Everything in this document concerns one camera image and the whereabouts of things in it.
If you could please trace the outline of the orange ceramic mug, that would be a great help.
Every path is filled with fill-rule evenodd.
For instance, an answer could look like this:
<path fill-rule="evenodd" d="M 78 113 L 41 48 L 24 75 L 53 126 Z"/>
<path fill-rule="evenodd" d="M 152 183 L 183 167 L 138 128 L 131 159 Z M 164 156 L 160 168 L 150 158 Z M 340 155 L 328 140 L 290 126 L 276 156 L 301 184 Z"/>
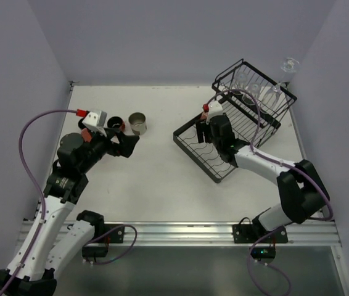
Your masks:
<path fill-rule="evenodd" d="M 119 129 L 120 131 L 124 132 L 126 129 L 126 124 L 125 121 L 121 117 L 110 117 L 107 120 L 107 127 L 108 128 L 116 128 Z"/>

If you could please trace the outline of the white brown ceramic cup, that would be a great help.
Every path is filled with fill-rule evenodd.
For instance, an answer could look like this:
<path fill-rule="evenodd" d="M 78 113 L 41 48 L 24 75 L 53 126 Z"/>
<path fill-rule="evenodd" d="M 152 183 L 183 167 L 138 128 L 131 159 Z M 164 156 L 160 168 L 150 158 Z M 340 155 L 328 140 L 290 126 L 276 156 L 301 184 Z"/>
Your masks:
<path fill-rule="evenodd" d="M 141 112 L 134 112 L 128 117 L 132 132 L 141 136 L 147 131 L 146 116 Z"/>

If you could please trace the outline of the clear wine glass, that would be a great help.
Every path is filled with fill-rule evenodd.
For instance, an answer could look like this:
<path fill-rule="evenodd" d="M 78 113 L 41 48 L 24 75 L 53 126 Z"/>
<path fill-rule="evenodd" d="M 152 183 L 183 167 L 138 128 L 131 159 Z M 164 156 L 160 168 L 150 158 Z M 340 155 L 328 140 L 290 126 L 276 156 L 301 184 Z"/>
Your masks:
<path fill-rule="evenodd" d="M 250 93 L 255 100 L 258 100 L 261 92 L 261 85 L 259 83 L 249 83 L 247 86 L 247 92 Z M 253 106 L 255 105 L 254 100 L 248 95 L 244 94 L 242 98 L 243 102 L 247 106 Z"/>
<path fill-rule="evenodd" d="M 281 96 L 281 84 L 276 83 L 272 85 L 263 96 L 260 101 L 260 107 L 262 109 L 275 111 L 277 103 L 279 102 L 279 98 Z"/>
<path fill-rule="evenodd" d="M 236 71 L 231 82 L 232 93 L 245 95 L 245 93 L 240 91 L 240 89 L 246 90 L 247 83 L 248 75 L 242 70 Z"/>

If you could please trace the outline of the tall glass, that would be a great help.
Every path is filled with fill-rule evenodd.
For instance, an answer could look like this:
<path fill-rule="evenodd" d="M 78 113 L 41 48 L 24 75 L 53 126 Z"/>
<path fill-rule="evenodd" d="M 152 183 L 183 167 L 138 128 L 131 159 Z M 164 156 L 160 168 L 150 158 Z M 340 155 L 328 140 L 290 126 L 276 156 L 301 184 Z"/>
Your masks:
<path fill-rule="evenodd" d="M 298 72 L 300 68 L 300 62 L 292 57 L 286 57 L 280 65 L 283 72 L 279 79 L 279 83 L 289 82 L 292 77 Z"/>

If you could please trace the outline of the salmon pink mug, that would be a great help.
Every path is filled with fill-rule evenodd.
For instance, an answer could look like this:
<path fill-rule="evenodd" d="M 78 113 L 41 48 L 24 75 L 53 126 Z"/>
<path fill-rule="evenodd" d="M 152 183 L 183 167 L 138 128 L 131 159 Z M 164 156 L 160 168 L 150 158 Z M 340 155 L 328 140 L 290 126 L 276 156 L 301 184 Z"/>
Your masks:
<path fill-rule="evenodd" d="M 207 117 L 208 117 L 208 113 L 202 112 L 202 114 L 201 114 L 201 116 L 200 116 L 200 119 L 201 119 L 201 120 L 206 120 Z"/>

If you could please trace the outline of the pink tall tumbler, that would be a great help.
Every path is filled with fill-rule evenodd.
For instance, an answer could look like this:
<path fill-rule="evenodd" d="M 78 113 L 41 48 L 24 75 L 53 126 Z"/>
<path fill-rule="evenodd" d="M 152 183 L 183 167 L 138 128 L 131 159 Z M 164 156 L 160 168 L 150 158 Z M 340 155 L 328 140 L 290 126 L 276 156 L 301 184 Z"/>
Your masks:
<path fill-rule="evenodd" d="M 91 142 L 92 136 L 88 129 L 81 130 L 81 136 L 85 142 Z"/>

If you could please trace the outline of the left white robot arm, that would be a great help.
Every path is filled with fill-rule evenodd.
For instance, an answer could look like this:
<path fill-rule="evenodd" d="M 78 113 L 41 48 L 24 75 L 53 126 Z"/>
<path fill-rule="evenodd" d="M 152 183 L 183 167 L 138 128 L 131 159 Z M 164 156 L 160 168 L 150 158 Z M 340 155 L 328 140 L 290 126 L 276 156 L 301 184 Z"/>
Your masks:
<path fill-rule="evenodd" d="M 119 129 L 108 129 L 108 136 L 94 133 L 90 141 L 80 133 L 60 140 L 38 216 L 14 259 L 0 269 L 1 295 L 54 294 L 58 278 L 73 257 L 88 242 L 105 236 L 104 217 L 85 210 L 72 229 L 56 240 L 88 184 L 86 173 L 105 155 L 130 157 L 138 141 L 139 136 Z"/>

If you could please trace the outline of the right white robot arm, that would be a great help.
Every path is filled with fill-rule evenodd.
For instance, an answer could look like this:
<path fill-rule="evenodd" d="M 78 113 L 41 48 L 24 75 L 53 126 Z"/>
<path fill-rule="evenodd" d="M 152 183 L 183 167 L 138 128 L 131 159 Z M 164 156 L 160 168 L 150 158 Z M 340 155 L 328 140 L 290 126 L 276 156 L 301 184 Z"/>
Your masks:
<path fill-rule="evenodd" d="M 252 220 L 259 236 L 288 224 L 312 220 L 322 207 L 329 210 L 328 220 L 333 217 L 329 195 L 311 162 L 280 160 L 236 138 L 225 114 L 199 120 L 196 130 L 198 141 L 213 144 L 224 162 L 252 171 L 277 186 L 280 202 Z"/>

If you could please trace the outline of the left black controller box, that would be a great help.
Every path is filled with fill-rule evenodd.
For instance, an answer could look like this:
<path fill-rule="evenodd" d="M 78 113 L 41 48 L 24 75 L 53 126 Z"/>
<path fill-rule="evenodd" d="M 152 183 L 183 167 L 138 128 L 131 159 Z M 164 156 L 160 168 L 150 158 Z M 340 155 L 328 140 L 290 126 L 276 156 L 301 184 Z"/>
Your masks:
<path fill-rule="evenodd" d="M 96 260 L 106 257 L 108 250 L 106 245 L 87 245 L 82 248 L 81 255 L 86 260 Z"/>

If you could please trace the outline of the black controller box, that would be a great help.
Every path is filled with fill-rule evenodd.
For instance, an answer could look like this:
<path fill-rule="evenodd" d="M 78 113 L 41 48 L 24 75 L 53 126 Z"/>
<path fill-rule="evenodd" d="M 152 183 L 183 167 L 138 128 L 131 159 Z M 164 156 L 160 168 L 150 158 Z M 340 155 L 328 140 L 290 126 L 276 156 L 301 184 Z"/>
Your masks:
<path fill-rule="evenodd" d="M 250 255 L 254 260 L 273 260 L 276 257 L 276 248 L 274 246 L 267 247 L 251 247 Z"/>
<path fill-rule="evenodd" d="M 96 260 L 106 257 L 108 250 L 106 245 L 87 245 L 82 248 L 81 255 L 86 260 Z"/>

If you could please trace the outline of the right black controller box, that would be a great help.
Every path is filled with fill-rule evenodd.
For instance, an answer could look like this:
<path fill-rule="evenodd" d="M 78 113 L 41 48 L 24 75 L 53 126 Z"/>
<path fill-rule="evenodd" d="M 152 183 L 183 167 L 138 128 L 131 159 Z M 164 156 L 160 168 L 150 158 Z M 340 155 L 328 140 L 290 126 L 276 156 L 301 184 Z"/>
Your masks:
<path fill-rule="evenodd" d="M 276 248 L 274 246 L 267 247 L 251 247 L 250 255 L 254 260 L 273 260 L 276 257 Z"/>

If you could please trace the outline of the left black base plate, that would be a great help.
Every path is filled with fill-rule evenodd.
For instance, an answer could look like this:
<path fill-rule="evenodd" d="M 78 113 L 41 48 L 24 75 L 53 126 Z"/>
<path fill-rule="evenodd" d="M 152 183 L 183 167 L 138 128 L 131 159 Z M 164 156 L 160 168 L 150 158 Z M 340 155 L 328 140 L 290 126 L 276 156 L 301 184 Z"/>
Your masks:
<path fill-rule="evenodd" d="M 119 226 L 119 224 L 104 224 L 104 232 L 107 232 L 114 227 Z M 119 228 L 114 232 L 111 232 L 107 237 L 106 237 L 106 242 L 107 244 L 113 243 L 113 244 L 122 244 L 124 240 L 124 235 L 125 235 L 125 228 Z"/>

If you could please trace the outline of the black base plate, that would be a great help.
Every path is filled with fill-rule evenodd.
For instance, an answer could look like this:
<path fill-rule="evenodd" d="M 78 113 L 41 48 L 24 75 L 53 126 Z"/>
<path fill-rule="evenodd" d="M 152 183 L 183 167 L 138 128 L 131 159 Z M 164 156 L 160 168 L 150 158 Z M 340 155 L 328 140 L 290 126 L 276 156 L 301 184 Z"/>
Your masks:
<path fill-rule="evenodd" d="M 119 224 L 104 224 L 104 232 L 107 232 L 114 227 L 119 226 Z M 119 228 L 114 232 L 111 232 L 107 237 L 106 237 L 106 242 L 107 244 L 113 243 L 113 244 L 122 244 L 124 240 L 124 235 L 125 235 L 125 228 Z"/>
<path fill-rule="evenodd" d="M 232 225 L 232 236 L 235 244 L 253 244 L 264 234 L 257 234 L 251 224 Z M 285 227 L 280 227 L 274 234 L 260 241 L 261 244 L 286 244 L 289 242 Z"/>

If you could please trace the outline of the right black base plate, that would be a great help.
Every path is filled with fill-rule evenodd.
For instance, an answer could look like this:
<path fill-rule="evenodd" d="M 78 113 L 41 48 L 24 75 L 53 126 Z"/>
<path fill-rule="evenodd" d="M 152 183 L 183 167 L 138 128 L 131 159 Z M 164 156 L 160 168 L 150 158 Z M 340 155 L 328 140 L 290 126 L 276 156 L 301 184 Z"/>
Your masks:
<path fill-rule="evenodd" d="M 232 236 L 235 244 L 253 244 L 264 234 L 257 234 L 251 224 L 232 225 Z M 261 244 L 286 244 L 289 242 L 285 227 L 280 227 L 274 234 L 260 241 Z"/>

